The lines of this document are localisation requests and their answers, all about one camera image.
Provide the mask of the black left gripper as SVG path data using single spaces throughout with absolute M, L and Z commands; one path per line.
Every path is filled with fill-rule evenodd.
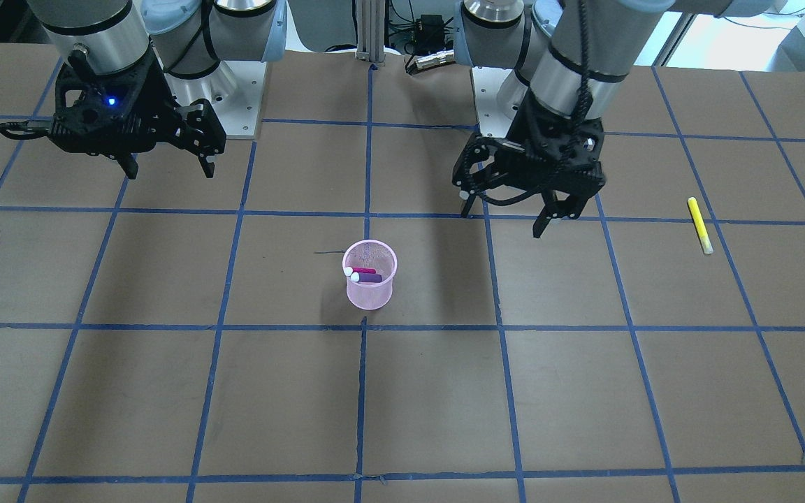
M 573 106 L 574 117 L 544 108 L 533 92 L 524 96 L 504 138 L 473 133 L 451 172 L 460 188 L 461 219 L 486 214 L 483 200 L 508 206 L 541 194 L 543 208 L 532 225 L 541 238 L 556 219 L 578 219 L 585 201 L 607 182 L 600 150 L 604 130 L 600 119 L 588 118 L 590 96 Z M 559 200 L 557 192 L 567 194 Z

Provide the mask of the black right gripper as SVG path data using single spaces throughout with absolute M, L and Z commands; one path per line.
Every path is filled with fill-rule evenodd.
M 64 152 L 114 157 L 129 180 L 138 176 L 136 153 L 159 143 L 196 155 L 205 178 L 212 179 L 227 139 L 207 99 L 177 102 L 153 49 L 106 75 L 93 71 L 90 49 L 73 49 L 55 79 L 52 117 L 0 123 L 0 134 L 47 138 Z

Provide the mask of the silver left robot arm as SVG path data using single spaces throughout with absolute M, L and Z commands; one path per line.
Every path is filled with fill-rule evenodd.
M 460 1 L 458 64 L 512 71 L 514 117 L 502 135 L 473 133 L 451 182 L 467 217 L 477 200 L 505 207 L 540 196 L 532 227 L 578 219 L 606 184 L 602 115 L 662 14 L 747 18 L 770 1 Z

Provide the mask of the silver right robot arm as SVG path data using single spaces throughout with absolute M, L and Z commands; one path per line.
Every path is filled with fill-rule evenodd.
M 13 140 L 45 138 L 63 152 L 114 160 L 161 143 L 191 153 L 213 177 L 226 150 L 222 115 L 243 89 L 231 61 L 278 61 L 287 47 L 284 1 L 31 1 L 64 58 L 53 117 L 0 123 Z

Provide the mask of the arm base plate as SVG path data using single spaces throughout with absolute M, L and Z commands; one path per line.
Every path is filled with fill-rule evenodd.
M 166 82 L 180 105 L 210 100 L 215 114 L 233 140 L 255 140 L 259 133 L 268 63 L 221 61 L 210 74 L 183 79 L 166 74 Z
M 474 105 L 482 135 L 504 138 L 528 90 L 512 69 L 474 67 Z

